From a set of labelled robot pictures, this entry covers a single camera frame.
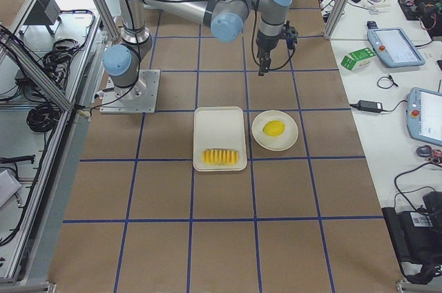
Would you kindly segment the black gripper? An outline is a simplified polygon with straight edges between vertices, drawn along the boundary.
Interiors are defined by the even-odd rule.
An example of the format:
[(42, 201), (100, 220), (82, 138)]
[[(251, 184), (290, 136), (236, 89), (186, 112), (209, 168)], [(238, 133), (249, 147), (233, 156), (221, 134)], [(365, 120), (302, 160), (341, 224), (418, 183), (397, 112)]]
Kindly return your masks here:
[(269, 72), (271, 65), (270, 52), (277, 46), (280, 39), (280, 32), (276, 35), (269, 35), (261, 29), (257, 32), (256, 44), (258, 46), (257, 58), (259, 59), (259, 76)]

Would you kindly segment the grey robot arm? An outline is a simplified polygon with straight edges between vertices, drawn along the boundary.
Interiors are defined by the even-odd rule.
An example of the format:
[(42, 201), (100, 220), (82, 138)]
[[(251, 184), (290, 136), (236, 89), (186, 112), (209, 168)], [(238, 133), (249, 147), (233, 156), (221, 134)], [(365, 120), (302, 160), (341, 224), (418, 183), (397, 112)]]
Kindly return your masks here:
[(146, 83), (140, 79), (140, 62), (150, 50), (152, 39), (141, 11), (144, 4), (210, 28), (219, 41), (228, 43), (242, 32), (250, 12), (259, 12), (261, 20), (254, 28), (257, 46), (255, 60), (259, 74), (271, 71), (271, 51), (280, 40), (295, 50), (296, 29), (290, 26), (287, 13), (292, 0), (119, 0), (124, 29), (122, 44), (104, 56), (115, 94), (120, 100), (134, 100), (143, 95)]

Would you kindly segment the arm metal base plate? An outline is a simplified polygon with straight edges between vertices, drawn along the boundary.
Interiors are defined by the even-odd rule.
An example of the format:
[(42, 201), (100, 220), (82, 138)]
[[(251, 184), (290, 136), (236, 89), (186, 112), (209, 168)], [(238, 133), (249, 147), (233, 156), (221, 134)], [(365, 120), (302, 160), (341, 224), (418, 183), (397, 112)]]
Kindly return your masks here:
[(115, 88), (108, 77), (106, 87), (113, 88), (102, 96), (102, 106), (99, 111), (103, 114), (132, 114), (154, 113), (161, 70), (141, 70), (139, 79), (129, 93), (128, 89)]

